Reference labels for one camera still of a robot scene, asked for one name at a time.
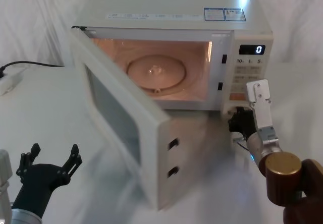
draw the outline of sticker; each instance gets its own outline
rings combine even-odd
[[[203,21],[203,15],[182,14],[107,14],[109,20]]]
[[[206,21],[225,21],[223,8],[204,8]]]
[[[246,21],[243,9],[224,8],[226,21]]]

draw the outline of microwave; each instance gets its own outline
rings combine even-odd
[[[226,145],[221,116],[248,107],[245,85],[264,77],[272,43],[258,0],[85,4],[70,44],[89,113],[155,209]]]

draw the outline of white table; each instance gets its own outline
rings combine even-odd
[[[323,66],[273,64],[267,77],[281,147],[323,163]],[[46,224],[283,222],[283,208],[267,199],[255,164],[248,170],[237,167],[230,155],[206,166],[193,191],[170,209],[152,210],[118,152],[91,121],[74,69],[26,70],[19,85],[0,96],[0,136],[14,172],[20,154],[33,143],[41,148],[35,163],[56,165],[63,165],[78,144],[83,164],[69,185],[54,191],[43,216]],[[11,177],[11,201],[20,187],[19,178]]]

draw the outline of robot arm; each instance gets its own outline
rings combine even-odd
[[[16,173],[23,186],[10,207],[7,180],[12,175],[11,165],[8,153],[0,151],[0,221],[4,219],[5,223],[11,224],[41,224],[52,192],[59,186],[69,184],[71,176],[82,163],[76,144],[62,167],[53,164],[33,164],[39,152],[39,145],[34,144],[30,152],[21,154]]]
[[[301,161],[280,148],[272,123],[267,80],[247,83],[247,94],[251,110],[237,108],[229,120],[229,130],[243,135],[266,177],[268,199],[285,207],[285,224],[323,223],[323,167],[315,160]]]

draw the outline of black cable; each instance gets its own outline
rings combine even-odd
[[[244,150],[247,150],[248,152],[249,152],[249,150],[248,150],[248,148],[246,148],[245,146],[243,146],[242,144],[240,144],[239,142],[236,142],[240,147],[242,147]]]
[[[60,65],[42,64],[42,63],[31,62],[31,61],[16,61],[16,62],[8,63],[8,64],[3,65],[2,67],[0,67],[0,78],[2,78],[4,76],[4,70],[6,69],[6,67],[14,65],[14,64],[35,64],[35,65],[41,65],[41,66],[47,66],[47,67],[63,67],[63,66],[60,66]]]

